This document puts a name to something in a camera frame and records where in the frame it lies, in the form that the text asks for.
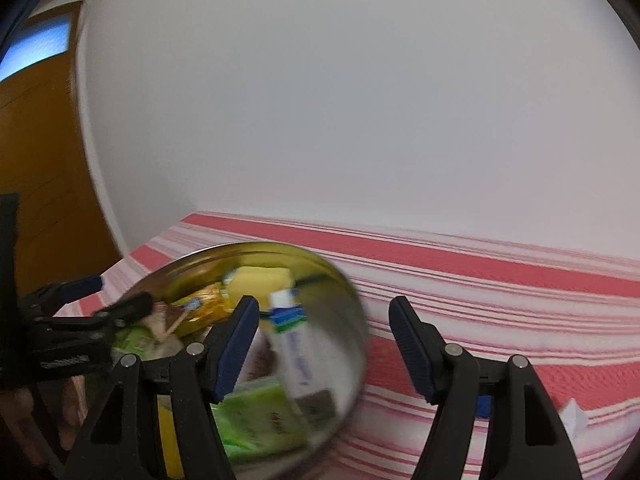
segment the gold snack wrapper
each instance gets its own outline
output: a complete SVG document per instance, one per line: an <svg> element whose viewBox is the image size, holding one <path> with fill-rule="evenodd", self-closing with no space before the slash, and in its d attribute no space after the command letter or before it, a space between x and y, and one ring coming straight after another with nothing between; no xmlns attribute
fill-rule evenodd
<svg viewBox="0 0 640 480"><path fill-rule="evenodd" d="M174 301L171 307L180 308L183 314L186 313L174 330L176 336L182 337L229 317L235 306L229 307L222 296L220 286L212 283Z"/></svg>

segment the yellow object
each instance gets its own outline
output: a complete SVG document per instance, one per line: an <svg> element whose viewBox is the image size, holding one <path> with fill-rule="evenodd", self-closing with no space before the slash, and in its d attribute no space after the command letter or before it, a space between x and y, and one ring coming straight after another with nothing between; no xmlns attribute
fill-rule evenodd
<svg viewBox="0 0 640 480"><path fill-rule="evenodd" d="M269 295L291 286L291 273L284 267L240 267L226 286L226 294L234 308L246 294L258 301L262 312L268 312Z"/></svg>
<svg viewBox="0 0 640 480"><path fill-rule="evenodd" d="M229 305L231 304L227 304L222 297L220 286L217 283L207 285L181 300L174 301L171 304L172 307L178 307L188 312L185 319L174 330L174 334L182 337L229 317L236 304Z"/></svg>
<svg viewBox="0 0 640 480"><path fill-rule="evenodd" d="M164 455L164 467L169 478L184 478L184 470L178 450L178 439L175 436L174 415L165 403L171 403L169 396L158 396L158 421L160 425L160 441Z"/></svg>

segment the brown object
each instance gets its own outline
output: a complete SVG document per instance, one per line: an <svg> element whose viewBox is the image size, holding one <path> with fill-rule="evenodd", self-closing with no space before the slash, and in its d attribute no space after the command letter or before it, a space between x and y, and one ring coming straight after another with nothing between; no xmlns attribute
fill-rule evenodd
<svg viewBox="0 0 640 480"><path fill-rule="evenodd" d="M84 156L75 96L81 3L70 14L69 49L0 82L0 192L19 192L15 275L23 295L49 282L100 274L120 259Z"/></svg>

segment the green plastic wrapper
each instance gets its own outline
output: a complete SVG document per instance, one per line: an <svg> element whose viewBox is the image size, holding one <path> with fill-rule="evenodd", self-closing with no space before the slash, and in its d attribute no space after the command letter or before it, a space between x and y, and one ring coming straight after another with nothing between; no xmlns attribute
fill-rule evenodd
<svg viewBox="0 0 640 480"><path fill-rule="evenodd" d="M306 430L275 377L239 384L211 411L225 452L246 462L307 444Z"/></svg>

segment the red stripe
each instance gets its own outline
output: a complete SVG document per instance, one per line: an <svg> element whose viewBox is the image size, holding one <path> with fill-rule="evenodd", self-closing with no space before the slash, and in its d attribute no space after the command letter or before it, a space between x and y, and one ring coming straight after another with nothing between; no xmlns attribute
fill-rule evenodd
<svg viewBox="0 0 640 480"><path fill-rule="evenodd" d="M187 216L183 222L258 238L268 238L312 249L350 254L361 258L436 270L470 278L591 294L640 298L640 282L587 272L532 266L387 240L374 240L348 234L265 224L257 221L205 216L198 213Z"/></svg>
<svg viewBox="0 0 640 480"><path fill-rule="evenodd" d="M98 294L86 296L85 298L82 298L82 300L78 301L78 304L80 305L80 310L82 311L83 316L90 316L96 310L100 310L105 306L102 304Z"/></svg>
<svg viewBox="0 0 640 480"><path fill-rule="evenodd" d="M170 256L162 254L160 251L156 251L146 245L140 245L140 247L133 250L129 256L149 270L159 269L174 260Z"/></svg>
<svg viewBox="0 0 640 480"><path fill-rule="evenodd" d="M556 408L574 398L584 410L610 406L640 397L640 362L603 365L536 365ZM418 397L396 343L369 337L367 384L410 397Z"/></svg>

